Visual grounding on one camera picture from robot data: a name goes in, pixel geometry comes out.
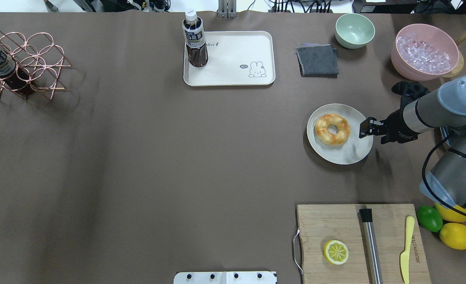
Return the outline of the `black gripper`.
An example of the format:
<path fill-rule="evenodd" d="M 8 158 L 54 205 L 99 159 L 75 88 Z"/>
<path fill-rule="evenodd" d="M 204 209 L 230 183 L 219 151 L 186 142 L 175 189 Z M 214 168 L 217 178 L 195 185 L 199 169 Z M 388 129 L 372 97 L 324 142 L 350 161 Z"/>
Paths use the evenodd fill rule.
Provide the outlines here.
<path fill-rule="evenodd" d="M 382 135 L 381 144 L 411 142 L 417 140 L 418 134 L 408 128 L 401 109 L 391 113 L 388 118 L 381 121 L 374 117 L 368 117 L 360 124 L 359 129 L 359 138 Z"/>

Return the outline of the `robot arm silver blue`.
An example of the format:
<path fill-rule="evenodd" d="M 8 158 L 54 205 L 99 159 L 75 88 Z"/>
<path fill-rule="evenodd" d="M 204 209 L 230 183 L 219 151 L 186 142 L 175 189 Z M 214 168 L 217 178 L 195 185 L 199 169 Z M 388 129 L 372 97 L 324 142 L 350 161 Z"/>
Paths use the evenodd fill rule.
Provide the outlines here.
<path fill-rule="evenodd" d="M 401 81 L 392 87 L 401 96 L 400 108 L 384 120 L 369 117 L 360 124 L 359 137 L 381 136 L 381 143 L 405 143 L 439 128 L 449 148 L 427 171 L 424 161 L 420 192 L 444 208 L 466 209 L 466 76 L 430 92 L 417 82 Z"/>

